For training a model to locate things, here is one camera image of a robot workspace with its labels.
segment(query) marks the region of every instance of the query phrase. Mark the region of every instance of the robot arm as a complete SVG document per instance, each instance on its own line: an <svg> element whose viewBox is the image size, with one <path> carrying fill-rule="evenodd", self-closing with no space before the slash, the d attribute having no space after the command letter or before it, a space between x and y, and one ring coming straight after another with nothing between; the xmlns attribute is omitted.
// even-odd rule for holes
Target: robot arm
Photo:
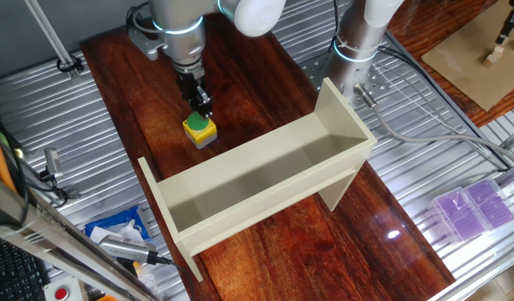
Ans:
<svg viewBox="0 0 514 301"><path fill-rule="evenodd" d="M384 32L404 0L353 0L346 8L325 69L344 96L354 97L354 86L364 84Z"/></svg>
<svg viewBox="0 0 514 301"><path fill-rule="evenodd" d="M211 97L206 92L201 54L206 46L203 15L223 13L248 37L258 37L277 23L286 0L150 0L150 11L158 40L150 41L137 28L129 29L130 39L149 59L158 58L157 49L171 58L177 84L192 110L203 120L212 116Z"/></svg>
<svg viewBox="0 0 514 301"><path fill-rule="evenodd" d="M506 21L504 22L504 26L500 31L500 34L498 35L498 38L496 39L496 43L502 45L506 38L509 36L509 33L514 29L514 0L510 0L509 4L513 6L513 9L509 13L509 16L507 16Z"/></svg>

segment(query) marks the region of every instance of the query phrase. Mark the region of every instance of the purple plastic box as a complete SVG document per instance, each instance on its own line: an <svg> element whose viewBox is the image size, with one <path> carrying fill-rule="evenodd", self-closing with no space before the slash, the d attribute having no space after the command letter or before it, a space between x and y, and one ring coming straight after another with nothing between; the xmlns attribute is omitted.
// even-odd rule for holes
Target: purple plastic box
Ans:
<svg viewBox="0 0 514 301"><path fill-rule="evenodd" d="M506 196L493 180L478 181L465 191L493 229L514 220Z"/></svg>
<svg viewBox="0 0 514 301"><path fill-rule="evenodd" d="M464 242L514 220L514 207L492 179L457 188L432 202L451 241Z"/></svg>
<svg viewBox="0 0 514 301"><path fill-rule="evenodd" d="M433 206L450 230L452 240L463 242L490 229L463 188L438 196Z"/></svg>

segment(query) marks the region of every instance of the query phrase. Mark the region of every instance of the cardboard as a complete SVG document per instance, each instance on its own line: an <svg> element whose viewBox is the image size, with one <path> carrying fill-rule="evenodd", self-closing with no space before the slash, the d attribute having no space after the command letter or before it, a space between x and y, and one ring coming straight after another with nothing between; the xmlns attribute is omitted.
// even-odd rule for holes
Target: cardboard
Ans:
<svg viewBox="0 0 514 301"><path fill-rule="evenodd" d="M514 89L514 48L489 69L481 63L495 47L495 40L511 11L507 0L493 4L484 13L437 45L422 60L448 79L457 89L489 110ZM514 29L504 45L514 40Z"/></svg>

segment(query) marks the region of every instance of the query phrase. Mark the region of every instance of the dark wood surface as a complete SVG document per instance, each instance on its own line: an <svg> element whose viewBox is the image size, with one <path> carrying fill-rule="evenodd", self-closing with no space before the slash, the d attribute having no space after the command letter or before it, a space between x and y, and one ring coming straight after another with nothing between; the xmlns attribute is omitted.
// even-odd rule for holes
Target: dark wood surface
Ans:
<svg viewBox="0 0 514 301"><path fill-rule="evenodd" d="M448 80L422 62L420 57L495 2L496 0L405 0L389 26L390 32L478 127L514 109L514 90L485 112Z"/></svg>
<svg viewBox="0 0 514 301"><path fill-rule="evenodd" d="M197 150L170 60L150 62L125 31L82 44L109 113L149 200L137 159L165 179L313 111L317 93L268 34L249 39L208 28L204 53L219 138ZM157 205L150 202L183 265ZM390 239L389 233L399 234ZM369 164L334 212L300 201L196 256L197 300L426 300L455 280Z"/></svg>

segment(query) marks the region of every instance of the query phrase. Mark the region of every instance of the metal grating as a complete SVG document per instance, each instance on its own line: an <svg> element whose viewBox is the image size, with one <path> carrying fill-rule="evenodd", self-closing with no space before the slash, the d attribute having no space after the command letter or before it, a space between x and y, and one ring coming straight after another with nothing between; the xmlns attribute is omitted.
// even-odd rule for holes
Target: metal grating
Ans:
<svg viewBox="0 0 514 301"><path fill-rule="evenodd" d="M321 55L325 54L334 31L333 2L289 3L273 32L300 66L309 71L317 69L315 63L323 62ZM339 1L339 6L344 9L348 3ZM392 38L385 42L403 51ZM481 135L447 96L437 95L412 68L382 54L375 61L390 82L410 98L387 84L372 87L382 114L396 130L412 136L450 134L450 129L432 116L440 115L459 132ZM371 74L381 83L379 73L372 70ZM496 176L496 168L490 162L460 141L422 145L397 141L388 136L363 104L355 99L351 102L379 140L369 163L457 279L479 273L490 258L514 243L514 222L511 222L472 241L450 245L436 234L437 225L430 218L430 201L435 196ZM25 144L28 161L35 168L43 167L44 147L58 148L68 171L61 183L82 193L80 200L62 209L73 223L81 227L139 204L145 209L155 234L155 245L165 255L169 254L87 66L83 79L74 83L66 74L55 70L53 63L0 80L0 112L4 123ZM514 131L514 111L482 131L495 142L507 138ZM507 194L514 204L514 190ZM169 299L187 299L176 271L161 266L153 270L162 279L160 291ZM51 270L53 278L61 274Z"/></svg>
<svg viewBox="0 0 514 301"><path fill-rule="evenodd" d="M75 54L84 63L81 53ZM0 115L8 130L23 144L27 162L44 169L46 147L58 149L65 170L59 186L77 189L78 200L69 200L60 212L73 224L84 224L134 206L145 211L158 252L169 250L141 190L114 124L109 117L88 65L82 79L72 82L55 62L0 80ZM148 266L158 282L158 292L169 300L188 300L175 267ZM50 268L51 281L66 275Z"/></svg>
<svg viewBox="0 0 514 301"><path fill-rule="evenodd" d="M343 9L349 1L339 3ZM333 2L314 0L292 5L273 29L309 77L317 76L318 65L325 61L333 31ZM386 38L384 43L405 53L392 38ZM377 79L375 86L370 85L369 89L378 100L379 110L395 130L411 136L448 135L451 130L432 117L441 115L461 133L481 134L447 95L442 99L411 67L384 54L377 54L374 61L387 79L410 98L385 84L386 79L381 84L382 76L372 68L370 77L375 75ZM497 167L462 141L422 145L398 141L389 136L363 103L356 99L351 99L350 103L379 141L369 163L458 280L478 273L489 258L514 243L514 222L511 222L472 241L450 245L438 233L437 224L430 216L430 202L434 197L482 178L497 176ZM514 191L506 193L514 204Z"/></svg>

